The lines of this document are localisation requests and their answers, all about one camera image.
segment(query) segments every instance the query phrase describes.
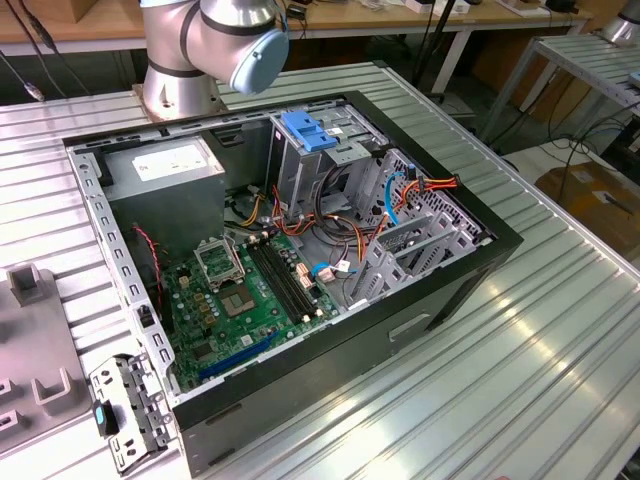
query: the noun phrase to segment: desk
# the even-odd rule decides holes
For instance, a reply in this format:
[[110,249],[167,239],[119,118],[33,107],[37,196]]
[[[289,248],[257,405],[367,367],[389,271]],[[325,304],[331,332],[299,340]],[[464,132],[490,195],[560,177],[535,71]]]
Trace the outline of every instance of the desk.
[[[306,38],[357,37],[424,33],[429,15],[417,14],[405,7],[389,7],[374,12],[355,0],[347,4],[317,3],[309,7]],[[504,30],[569,26],[568,34],[580,32],[591,14],[580,11],[576,15],[554,13],[551,17],[521,17],[493,0],[484,0],[472,6],[466,15],[449,18],[445,32],[456,32],[455,39],[433,92],[445,91],[460,55],[476,30]],[[438,16],[433,16],[432,26]],[[142,13],[132,0],[98,0],[95,6],[77,24],[44,20],[63,53],[145,48]],[[299,21],[290,21],[292,39],[302,36]],[[0,12],[0,50],[6,55],[32,55],[31,45],[8,12]]]
[[640,71],[640,46],[617,47],[597,35],[540,37],[531,40],[491,107],[480,135],[484,141],[488,140],[502,109],[536,55],[549,60],[547,68],[551,71],[564,69],[600,93],[600,98],[585,113],[578,137],[597,119],[606,98],[623,108],[633,106],[630,111],[640,114],[640,90],[628,81],[630,73]]
[[[640,444],[640,275],[389,68],[287,72],[232,110],[358,89],[524,239],[441,328],[200,480],[614,478]],[[131,92],[0,108],[0,277],[54,272],[85,372],[138,345],[61,138],[148,122]],[[117,480],[88,413],[0,460]],[[187,477],[176,445],[134,475]]]

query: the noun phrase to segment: gray plastic holder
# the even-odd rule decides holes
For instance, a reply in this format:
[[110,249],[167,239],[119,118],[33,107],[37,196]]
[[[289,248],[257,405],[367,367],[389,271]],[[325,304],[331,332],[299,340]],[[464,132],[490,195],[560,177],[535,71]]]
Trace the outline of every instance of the gray plastic holder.
[[0,458],[91,407],[53,274],[23,265],[0,282]]

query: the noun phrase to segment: blue drive latch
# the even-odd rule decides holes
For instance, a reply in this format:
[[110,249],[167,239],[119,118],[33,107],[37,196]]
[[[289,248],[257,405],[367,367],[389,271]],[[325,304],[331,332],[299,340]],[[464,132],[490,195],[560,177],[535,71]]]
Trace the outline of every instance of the blue drive latch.
[[291,133],[302,142],[307,152],[316,152],[338,144],[338,141],[325,132],[320,123],[307,112],[287,112],[283,113],[281,118]]

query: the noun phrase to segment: metal worktable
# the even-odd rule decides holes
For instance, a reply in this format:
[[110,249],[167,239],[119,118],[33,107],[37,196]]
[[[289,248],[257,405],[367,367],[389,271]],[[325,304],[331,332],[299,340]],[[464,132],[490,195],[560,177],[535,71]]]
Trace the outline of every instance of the metal worktable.
[[[258,97],[223,93],[233,109],[348,89],[524,243],[452,320],[203,478],[613,478],[640,444],[638,273],[389,69],[290,72]],[[0,267],[33,260],[55,272],[86,372],[136,344],[59,139],[145,122],[129,92],[0,110]],[[116,478],[90,413],[0,471]],[[174,445],[132,478],[187,470]]]
[[598,100],[584,114],[581,132],[597,119],[598,110],[607,98],[621,107],[634,105],[629,111],[636,115],[640,113],[640,89],[628,81],[630,73],[640,71],[640,46],[618,47],[597,35],[539,37],[529,42],[502,87],[480,134],[482,140],[488,140],[502,110],[537,55],[548,59],[549,65],[531,89],[522,109],[531,104],[533,97],[541,92],[554,71],[561,68],[600,93]]

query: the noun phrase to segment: circuit board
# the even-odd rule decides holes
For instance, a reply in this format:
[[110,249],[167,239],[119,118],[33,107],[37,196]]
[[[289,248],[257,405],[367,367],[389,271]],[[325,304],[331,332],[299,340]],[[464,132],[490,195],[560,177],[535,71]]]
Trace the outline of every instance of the circuit board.
[[[270,245],[285,265],[309,267],[286,236],[277,234]],[[308,291],[305,295],[322,315],[305,322],[289,318],[248,247],[240,245],[235,251],[245,271],[244,280],[227,282],[215,293],[195,255],[163,272],[171,303],[172,331],[167,333],[176,357],[173,373],[183,392],[338,315],[324,287],[315,285],[317,298]],[[298,281],[294,269],[286,274]]]

